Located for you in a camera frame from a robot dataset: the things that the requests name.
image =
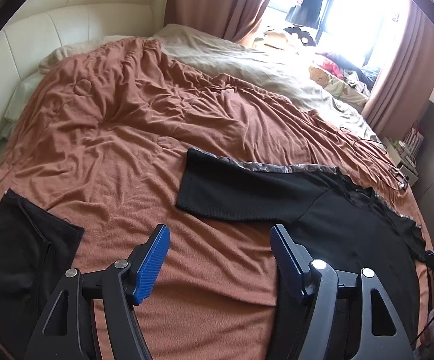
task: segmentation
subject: brown comforter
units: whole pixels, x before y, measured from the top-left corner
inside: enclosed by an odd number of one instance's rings
[[[169,59],[157,40],[129,38],[65,59],[41,82],[0,165],[0,198],[12,187],[83,226],[74,260],[83,272],[126,257],[157,223],[167,224],[169,254],[136,309],[154,358],[263,359],[276,301],[269,225],[178,210],[186,151],[340,166],[421,223],[430,246],[410,189],[390,190],[379,177],[395,181],[376,145],[359,142],[354,152],[354,139],[285,97],[206,76]],[[417,272],[422,325],[428,287],[424,266]],[[102,304],[96,308],[103,358],[111,359]]]

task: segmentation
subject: brown curtain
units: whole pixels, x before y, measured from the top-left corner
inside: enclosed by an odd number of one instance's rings
[[[434,87],[434,25],[406,0],[393,49],[362,116],[379,137],[401,139],[427,105]]]
[[[168,0],[165,24],[176,23],[251,44],[269,0]]]

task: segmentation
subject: white leather headboard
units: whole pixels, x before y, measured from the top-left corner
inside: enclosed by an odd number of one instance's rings
[[[56,48],[107,35],[152,36],[167,0],[27,0],[0,31],[0,130],[17,84]]]

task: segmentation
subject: metal screw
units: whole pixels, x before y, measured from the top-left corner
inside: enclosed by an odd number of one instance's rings
[[[362,269],[362,275],[364,275],[366,278],[373,278],[375,276],[375,272],[370,268],[364,268]]]
[[[77,270],[75,268],[67,269],[65,276],[68,278],[73,278],[77,274]]]
[[[312,266],[315,269],[325,269],[327,267],[327,263],[323,261],[323,259],[314,259],[312,260]]]
[[[114,262],[115,268],[118,268],[118,269],[125,268],[128,265],[129,265],[129,262],[126,259],[118,259],[117,261]]]

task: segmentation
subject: black pants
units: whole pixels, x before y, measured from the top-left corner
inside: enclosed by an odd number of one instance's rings
[[[0,344],[15,360],[70,268],[83,228],[8,190],[0,201]]]

